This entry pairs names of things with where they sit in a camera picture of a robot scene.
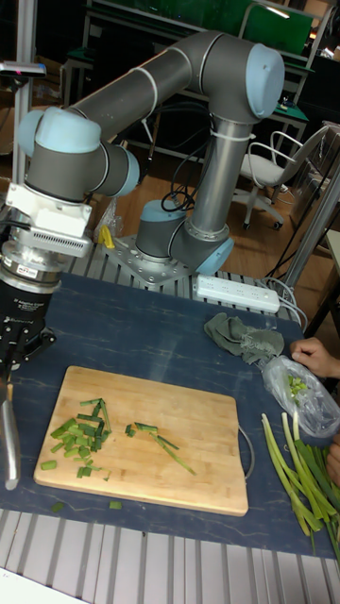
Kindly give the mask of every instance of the gray cloth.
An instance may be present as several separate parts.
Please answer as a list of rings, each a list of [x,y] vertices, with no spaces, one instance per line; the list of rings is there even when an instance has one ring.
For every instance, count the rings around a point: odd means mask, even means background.
[[[228,318],[224,312],[216,314],[204,326],[204,331],[223,350],[227,350],[248,365],[271,361],[284,347],[284,339],[277,331],[246,326],[238,317]]]

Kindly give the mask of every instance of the cutting board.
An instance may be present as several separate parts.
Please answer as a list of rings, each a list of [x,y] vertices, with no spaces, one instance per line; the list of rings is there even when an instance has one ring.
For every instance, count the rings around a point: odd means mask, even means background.
[[[58,442],[50,434],[78,413],[91,414],[80,401],[102,397],[112,434],[93,453],[93,464],[111,469],[77,478],[78,461],[51,453]],[[133,438],[127,424],[157,426],[159,434],[179,447],[178,455],[196,472],[190,474],[145,432]],[[41,463],[57,460],[55,470]],[[69,367],[43,441],[34,472],[38,484],[74,491],[137,499],[148,503],[242,516],[247,490],[238,446],[234,398],[181,388],[148,379]]]

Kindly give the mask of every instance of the wooden floor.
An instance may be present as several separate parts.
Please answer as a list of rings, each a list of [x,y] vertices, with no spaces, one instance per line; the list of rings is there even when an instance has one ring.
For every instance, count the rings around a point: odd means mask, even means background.
[[[137,155],[143,167],[145,165],[145,152],[136,147],[131,148],[131,150]],[[178,159],[155,154],[143,183],[131,194],[119,198],[117,214],[123,218],[124,227],[122,235],[131,235],[137,232],[143,206],[150,199],[162,198],[169,191],[169,183],[178,164]],[[193,176],[194,186],[198,174],[199,172],[196,171],[196,174]],[[180,181],[184,182],[187,172],[183,170],[179,173],[179,177]],[[3,157],[0,159],[0,191],[7,188],[9,178],[10,159]],[[244,181],[241,184],[244,186],[245,184],[247,185],[247,182]],[[280,195],[280,197],[288,203],[293,201],[292,196],[289,194]],[[261,210],[253,211],[251,227],[248,231],[245,231],[242,228],[245,218],[245,206],[243,204],[232,204],[227,222],[230,235],[235,241],[235,246],[223,269],[247,277],[264,277],[276,264],[293,233],[293,226],[289,218],[291,208],[290,205],[286,205],[280,200],[277,201],[276,209],[285,218],[283,227],[279,231],[273,229],[274,219],[268,213]],[[332,266],[332,259],[323,252],[317,251],[310,257],[296,286],[297,302],[306,312],[309,319],[313,318],[317,310],[318,297]],[[330,316],[327,317],[317,336],[333,355],[340,358],[340,342]]]

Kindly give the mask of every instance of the white power strip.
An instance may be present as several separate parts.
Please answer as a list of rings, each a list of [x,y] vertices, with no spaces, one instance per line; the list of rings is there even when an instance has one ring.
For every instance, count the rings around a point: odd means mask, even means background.
[[[273,290],[267,290],[255,285],[246,285],[229,281],[219,277],[205,277],[198,275],[196,294],[202,298],[220,300],[229,304],[236,304],[247,309],[266,310],[278,312],[280,308],[279,297]]]

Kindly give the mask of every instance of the white chair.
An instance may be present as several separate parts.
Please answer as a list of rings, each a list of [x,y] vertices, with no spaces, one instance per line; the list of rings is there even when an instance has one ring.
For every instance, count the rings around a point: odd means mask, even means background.
[[[281,185],[295,175],[301,163],[309,156],[311,151],[313,151],[316,145],[321,141],[327,130],[328,126],[323,126],[317,130],[317,132],[313,134],[313,136],[311,136],[305,144],[299,143],[291,136],[288,136],[288,134],[279,132],[277,130],[271,134],[270,146],[263,143],[250,143],[242,162],[240,175],[252,180],[254,182],[254,186],[250,193],[236,189],[232,197],[232,201],[246,204],[246,218],[243,223],[245,230],[248,230],[250,227],[250,215],[255,206],[260,210],[265,210],[274,216],[274,218],[276,218],[274,228],[281,228],[283,225],[283,218],[276,210],[274,210],[274,208],[272,208],[271,204],[274,203],[276,194],[279,192]],[[276,134],[278,134],[280,137],[289,139],[292,141],[292,143],[298,146],[297,152],[292,157],[289,157],[281,151],[275,149],[274,137]],[[272,160],[252,153],[252,150],[255,146],[269,150],[271,152]],[[286,165],[284,168],[281,168],[277,164],[277,156],[281,156],[282,158],[286,159]],[[264,187],[274,187],[277,189],[272,199],[264,197],[264,195],[258,195],[258,190],[264,189]]]

